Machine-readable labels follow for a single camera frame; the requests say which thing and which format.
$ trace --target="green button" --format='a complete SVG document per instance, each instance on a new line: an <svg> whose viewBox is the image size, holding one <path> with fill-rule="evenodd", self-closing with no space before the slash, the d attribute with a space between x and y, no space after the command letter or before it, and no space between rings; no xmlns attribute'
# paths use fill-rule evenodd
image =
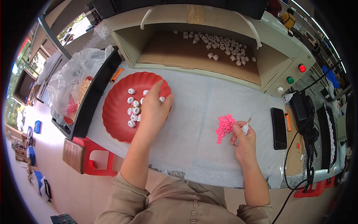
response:
<svg viewBox="0 0 358 224"><path fill-rule="evenodd" d="M287 82L288 82L289 84L292 84L292 83L294 82L292 76L287 77Z"/></svg>

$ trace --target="pile of pink pieces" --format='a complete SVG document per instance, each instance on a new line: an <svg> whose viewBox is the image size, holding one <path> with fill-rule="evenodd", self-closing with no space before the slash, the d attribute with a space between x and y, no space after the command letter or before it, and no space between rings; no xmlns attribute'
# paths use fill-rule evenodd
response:
<svg viewBox="0 0 358 224"><path fill-rule="evenodd" d="M221 144L225 133L232 132L232 126L234 122L235 119L232 119L231 114L219 117L219 128L215 131L215 133L218 135L218 141L216 143Z"/></svg>

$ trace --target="smartphone screen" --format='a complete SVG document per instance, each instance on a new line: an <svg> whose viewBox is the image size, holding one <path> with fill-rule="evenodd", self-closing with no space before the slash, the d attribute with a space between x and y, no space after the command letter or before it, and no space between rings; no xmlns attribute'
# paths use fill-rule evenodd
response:
<svg viewBox="0 0 358 224"><path fill-rule="evenodd" d="M284 111L278 108L271 108L271 118L274 131L274 149L286 149L287 135Z"/></svg>

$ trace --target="white cable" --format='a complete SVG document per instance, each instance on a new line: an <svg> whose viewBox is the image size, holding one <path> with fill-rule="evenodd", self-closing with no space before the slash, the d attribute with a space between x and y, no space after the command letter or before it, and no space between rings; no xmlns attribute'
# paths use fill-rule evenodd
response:
<svg viewBox="0 0 358 224"><path fill-rule="evenodd" d="M154 5L152 7L150 7L150 9L148 9L148 11L145 13L142 22L140 23L140 29L144 30L144 23L147 20L148 16L150 15L150 13L155 9L155 7L157 7L158 5Z"/></svg>
<svg viewBox="0 0 358 224"><path fill-rule="evenodd" d="M253 26L253 24L245 17L243 16L241 13L236 12L237 14L239 14L241 16L241 18L243 18L245 20L245 22L248 24L248 26L251 28L253 35L255 36L256 42L257 42L257 48L262 47L261 41L260 41L260 37L258 36L258 33L255 29L255 27Z"/></svg>

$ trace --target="red button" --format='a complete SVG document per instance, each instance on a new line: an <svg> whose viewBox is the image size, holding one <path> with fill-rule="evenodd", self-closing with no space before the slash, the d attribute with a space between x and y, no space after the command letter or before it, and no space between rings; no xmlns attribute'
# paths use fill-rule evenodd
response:
<svg viewBox="0 0 358 224"><path fill-rule="evenodd" d="M300 70L300 72L305 72L306 71L306 67L303 64L299 64L298 69Z"/></svg>

